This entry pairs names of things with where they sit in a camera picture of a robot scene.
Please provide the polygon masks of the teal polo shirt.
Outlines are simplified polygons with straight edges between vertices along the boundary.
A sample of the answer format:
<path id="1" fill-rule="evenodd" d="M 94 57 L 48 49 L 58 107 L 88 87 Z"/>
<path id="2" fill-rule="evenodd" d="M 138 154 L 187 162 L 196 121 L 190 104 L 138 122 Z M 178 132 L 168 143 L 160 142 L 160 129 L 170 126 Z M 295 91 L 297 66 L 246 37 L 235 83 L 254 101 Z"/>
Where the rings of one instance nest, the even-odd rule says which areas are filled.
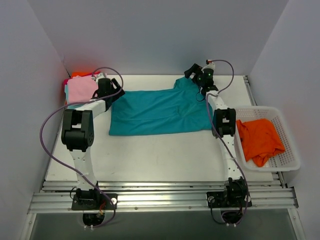
<path id="1" fill-rule="evenodd" d="M 205 101 L 188 78 L 171 89 L 127 91 L 111 107 L 111 136 L 146 136 L 210 130 Z"/>

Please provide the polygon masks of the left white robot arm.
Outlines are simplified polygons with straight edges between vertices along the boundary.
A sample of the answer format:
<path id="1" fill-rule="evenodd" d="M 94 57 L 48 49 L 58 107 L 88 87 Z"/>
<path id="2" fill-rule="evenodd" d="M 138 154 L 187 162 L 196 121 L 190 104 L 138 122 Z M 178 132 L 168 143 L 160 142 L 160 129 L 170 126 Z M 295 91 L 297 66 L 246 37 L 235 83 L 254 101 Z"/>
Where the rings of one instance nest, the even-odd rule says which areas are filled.
<path id="1" fill-rule="evenodd" d="M 125 94 L 115 78 L 99 77 L 98 89 L 88 103 L 63 113 L 61 141 L 72 157 L 77 175 L 76 200 L 90 210 L 100 206 L 101 194 L 93 171 L 91 146 L 94 143 L 94 118 L 106 112 Z"/>

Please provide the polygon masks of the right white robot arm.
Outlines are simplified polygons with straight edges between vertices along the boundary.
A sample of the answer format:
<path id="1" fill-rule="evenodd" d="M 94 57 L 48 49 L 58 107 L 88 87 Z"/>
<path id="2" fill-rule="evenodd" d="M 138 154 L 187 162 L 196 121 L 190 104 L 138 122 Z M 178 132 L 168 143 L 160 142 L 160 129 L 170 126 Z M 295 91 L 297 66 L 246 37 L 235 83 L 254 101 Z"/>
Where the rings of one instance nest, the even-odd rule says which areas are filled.
<path id="1" fill-rule="evenodd" d="M 219 139 L 224 163 L 225 190 L 222 200 L 225 205 L 232 207 L 239 201 L 248 202 L 249 191 L 246 177 L 236 158 L 236 110 L 227 106 L 220 96 L 222 90 L 215 85 L 214 73 L 215 62 L 207 60 L 204 67 L 193 64 L 184 71 L 184 76 L 191 78 L 200 94 L 205 97 L 211 131 L 213 136 Z"/>

